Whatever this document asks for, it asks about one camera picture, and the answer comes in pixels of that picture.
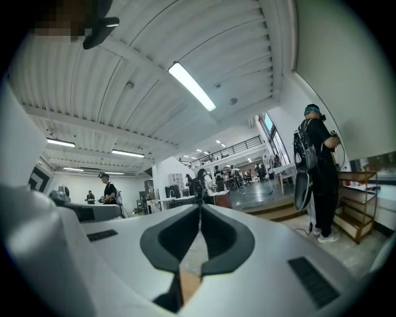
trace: rectangular light fixture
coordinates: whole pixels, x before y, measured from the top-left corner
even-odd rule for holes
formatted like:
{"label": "rectangular light fixture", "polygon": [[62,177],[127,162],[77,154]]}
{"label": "rectangular light fixture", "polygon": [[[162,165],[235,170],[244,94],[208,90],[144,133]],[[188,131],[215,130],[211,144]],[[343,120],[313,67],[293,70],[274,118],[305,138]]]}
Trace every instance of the rectangular light fixture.
{"label": "rectangular light fixture", "polygon": [[75,147],[75,144],[73,142],[59,141],[59,140],[55,140],[55,139],[50,139],[48,137],[47,137],[47,142],[51,143],[51,144],[56,144],[56,145]]}
{"label": "rectangular light fixture", "polygon": [[195,79],[191,77],[191,75],[187,72],[187,70],[184,69],[182,65],[180,65],[179,63],[174,63],[169,68],[169,73],[174,78],[176,78],[180,82],[180,84],[185,86],[185,88],[187,88],[190,93],[192,93],[208,111],[216,109],[213,101],[211,101],[209,96],[204,92],[200,85],[198,85]]}
{"label": "rectangular light fixture", "polygon": [[125,151],[119,151],[119,150],[112,150],[111,153],[113,153],[113,154],[119,154],[119,155],[133,156],[133,157],[144,157],[143,154],[132,153],[132,152],[125,152]]}
{"label": "rectangular light fixture", "polygon": [[84,172],[84,170],[82,170],[81,168],[64,167],[63,169],[68,171]]}

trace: shoe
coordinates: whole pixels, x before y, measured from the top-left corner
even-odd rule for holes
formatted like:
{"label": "shoe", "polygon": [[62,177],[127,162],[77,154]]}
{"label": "shoe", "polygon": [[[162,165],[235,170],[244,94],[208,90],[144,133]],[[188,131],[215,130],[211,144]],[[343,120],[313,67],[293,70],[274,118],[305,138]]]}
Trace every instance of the shoe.
{"label": "shoe", "polygon": [[328,237],[323,237],[322,235],[320,235],[317,241],[319,243],[336,242],[340,237],[341,235],[339,232],[332,231],[332,233]]}
{"label": "shoe", "polygon": [[315,236],[318,236],[322,233],[322,229],[314,227],[314,230],[312,232]]}

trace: person wearing backpack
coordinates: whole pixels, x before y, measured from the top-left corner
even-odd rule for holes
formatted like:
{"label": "person wearing backpack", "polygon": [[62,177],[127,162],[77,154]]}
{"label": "person wearing backpack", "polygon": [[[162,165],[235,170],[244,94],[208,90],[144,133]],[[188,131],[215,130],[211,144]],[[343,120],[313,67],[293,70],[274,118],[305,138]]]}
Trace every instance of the person wearing backpack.
{"label": "person wearing backpack", "polygon": [[304,115],[306,119],[300,127],[305,129],[317,157],[317,166],[309,170],[316,213],[313,232],[319,236],[319,243],[335,242],[340,238],[340,233],[331,228],[338,204],[338,170],[331,152],[340,140],[327,130],[317,105],[308,105]]}
{"label": "person wearing backpack", "polygon": [[105,187],[105,194],[104,194],[104,199],[103,203],[104,204],[117,204],[116,201],[116,195],[117,195],[117,189],[115,186],[112,184],[112,182],[109,181],[109,174],[103,173],[101,175],[101,181],[103,184],[106,184]]}

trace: floor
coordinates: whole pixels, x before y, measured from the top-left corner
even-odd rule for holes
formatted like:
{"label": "floor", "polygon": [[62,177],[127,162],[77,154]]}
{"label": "floor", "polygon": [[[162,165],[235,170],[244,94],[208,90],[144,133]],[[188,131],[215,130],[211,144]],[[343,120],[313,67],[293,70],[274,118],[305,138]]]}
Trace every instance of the floor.
{"label": "floor", "polygon": [[244,211],[243,209],[272,204],[279,199],[293,197],[295,187],[293,184],[284,185],[284,194],[278,185],[275,187],[273,180],[265,180],[262,182],[254,182],[245,185],[241,189],[231,190],[231,205],[237,211]]}
{"label": "floor", "polygon": [[[291,229],[303,228],[308,231],[309,216],[303,215],[282,223]],[[297,230],[297,232],[338,259],[357,279],[360,279],[369,271],[374,258],[387,239],[383,234],[373,230],[371,235],[362,239],[360,245],[357,245],[344,233],[341,233],[341,238],[335,243],[320,244],[317,242],[317,237],[312,233],[307,236],[302,230]],[[199,276],[200,267],[206,261],[208,261],[207,247],[204,237],[199,232],[187,255],[184,257],[180,269]]]}

